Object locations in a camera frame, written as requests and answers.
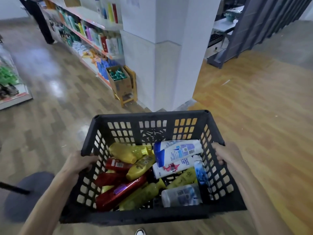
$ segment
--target black pole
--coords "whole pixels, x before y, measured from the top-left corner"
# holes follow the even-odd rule
[[[0,188],[10,190],[10,191],[13,191],[13,192],[16,192],[19,194],[23,194],[23,195],[28,195],[30,193],[29,190],[22,189],[22,188],[19,188],[16,186],[11,186],[11,185],[3,183],[3,182],[0,182]]]

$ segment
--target person's right arm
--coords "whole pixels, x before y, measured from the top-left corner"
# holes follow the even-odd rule
[[[222,146],[214,142],[212,146],[216,150],[219,163],[221,165],[223,161],[227,163],[258,234],[292,235],[293,233],[274,208],[264,188],[245,163],[237,145],[229,142]]]

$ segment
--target grey floor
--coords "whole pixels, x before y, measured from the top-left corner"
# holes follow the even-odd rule
[[[295,21],[253,50],[313,70],[313,21]]]

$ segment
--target shoe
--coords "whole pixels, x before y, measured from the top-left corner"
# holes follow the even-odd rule
[[[138,229],[137,232],[135,233],[135,235],[146,235],[145,230],[143,230],[142,228]]]

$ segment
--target wooden floor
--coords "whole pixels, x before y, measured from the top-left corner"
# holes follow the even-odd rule
[[[190,110],[208,109],[295,234],[313,234],[313,72],[245,51],[204,61]]]
[[[136,104],[121,109],[92,72],[61,44],[47,45],[35,25],[0,31],[34,96],[0,111],[0,181],[56,173],[68,153],[81,148],[96,114],[143,111]],[[238,143],[284,220],[301,235],[313,233],[312,81],[312,72],[246,52],[222,70],[203,64],[192,107],[213,113],[224,138]],[[6,195],[0,190],[1,208]],[[17,234],[20,227],[0,215],[1,234]],[[55,234],[133,234],[139,227],[148,235],[256,234],[247,211],[163,224],[61,225]]]

